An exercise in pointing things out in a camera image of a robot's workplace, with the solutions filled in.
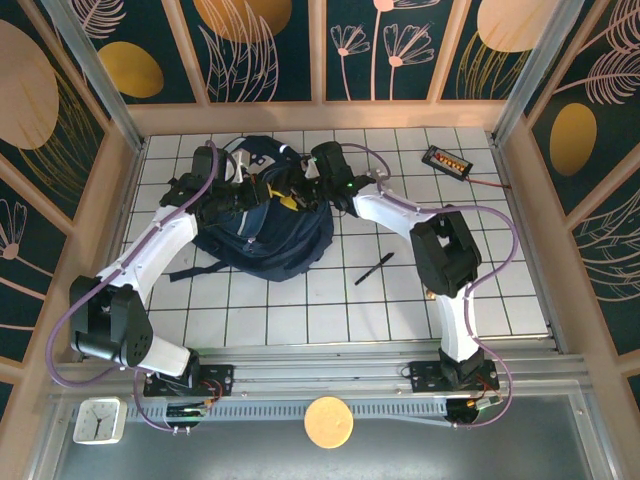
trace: white tile floor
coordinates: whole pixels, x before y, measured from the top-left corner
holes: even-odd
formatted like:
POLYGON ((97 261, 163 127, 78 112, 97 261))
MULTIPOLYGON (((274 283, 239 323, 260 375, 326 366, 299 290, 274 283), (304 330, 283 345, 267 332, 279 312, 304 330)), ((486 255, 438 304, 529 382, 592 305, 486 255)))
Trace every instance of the white tile floor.
MULTIPOLYGON (((239 133, 153 137, 139 180, 123 248, 149 223, 166 182, 189 170, 196 147, 212 138, 226 145, 239 133)), ((276 132, 276 139, 299 152, 328 140, 366 145, 391 166, 388 184, 398 194, 428 206, 478 204, 510 216, 500 188, 459 182, 421 163, 435 144, 474 164, 472 178, 499 181, 485 133, 474 128, 409 128, 276 132)), ((345 157, 354 173, 366 172, 374 158, 349 147, 345 157)), ((502 222, 485 213, 464 214, 484 263, 479 274, 504 260, 510 234, 502 222)), ((195 348, 325 342, 439 338, 441 326, 434 302, 426 301, 410 245, 376 224, 334 212, 333 244, 305 275, 283 283, 266 282, 225 269, 170 283, 162 275, 150 298, 150 319, 167 340, 195 348), (355 280, 388 252, 395 255, 357 287, 355 280)), ((166 273, 216 260, 186 246, 166 273)), ((517 261, 476 292, 481 336, 547 336, 522 252, 517 261)))

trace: clock face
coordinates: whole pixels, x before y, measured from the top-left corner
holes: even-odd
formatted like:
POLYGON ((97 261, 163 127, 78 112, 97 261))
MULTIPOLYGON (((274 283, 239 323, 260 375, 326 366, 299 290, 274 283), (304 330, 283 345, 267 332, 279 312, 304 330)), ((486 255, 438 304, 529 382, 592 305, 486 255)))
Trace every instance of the clock face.
POLYGON ((118 399, 90 399, 82 402, 74 439, 80 443, 103 443, 111 440, 121 414, 120 408, 118 399))

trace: navy backpack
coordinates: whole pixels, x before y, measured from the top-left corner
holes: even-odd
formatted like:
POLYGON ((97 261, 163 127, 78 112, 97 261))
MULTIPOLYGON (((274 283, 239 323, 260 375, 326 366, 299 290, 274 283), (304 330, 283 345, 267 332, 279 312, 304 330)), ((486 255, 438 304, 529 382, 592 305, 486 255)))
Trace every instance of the navy backpack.
MULTIPOLYGON (((288 168, 299 169, 302 161, 293 149, 266 136, 240 137, 225 150, 247 152, 248 172, 266 179, 288 168)), ((322 258, 333 237, 328 201, 320 202, 315 212, 299 212, 273 197, 243 213, 221 214, 216 221, 201 228, 193 243, 219 262, 172 273, 172 282, 217 272, 229 265, 265 280, 282 282, 309 270, 313 262, 322 258)))

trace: black pen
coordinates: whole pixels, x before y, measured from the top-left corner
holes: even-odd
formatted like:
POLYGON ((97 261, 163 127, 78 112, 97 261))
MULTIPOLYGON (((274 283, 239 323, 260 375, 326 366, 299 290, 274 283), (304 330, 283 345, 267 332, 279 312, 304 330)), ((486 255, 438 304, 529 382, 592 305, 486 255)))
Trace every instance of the black pen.
POLYGON ((382 257, 382 260, 380 260, 375 267, 373 267, 371 270, 369 270, 367 273, 361 276, 358 280, 356 280, 356 285, 360 285, 369 275, 371 275, 373 272, 379 269, 382 265, 384 265, 389 260, 391 260, 391 257, 393 257, 393 255, 394 253, 391 252, 391 253, 387 253, 384 257, 382 257))

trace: white clock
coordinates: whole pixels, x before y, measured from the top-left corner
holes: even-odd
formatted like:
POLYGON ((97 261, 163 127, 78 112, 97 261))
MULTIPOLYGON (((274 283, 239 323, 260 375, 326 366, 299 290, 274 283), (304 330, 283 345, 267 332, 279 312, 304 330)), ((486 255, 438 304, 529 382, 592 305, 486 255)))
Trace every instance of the white clock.
POLYGON ((127 404, 118 397, 88 398, 80 404, 73 441, 84 445, 117 443, 126 417, 127 404))

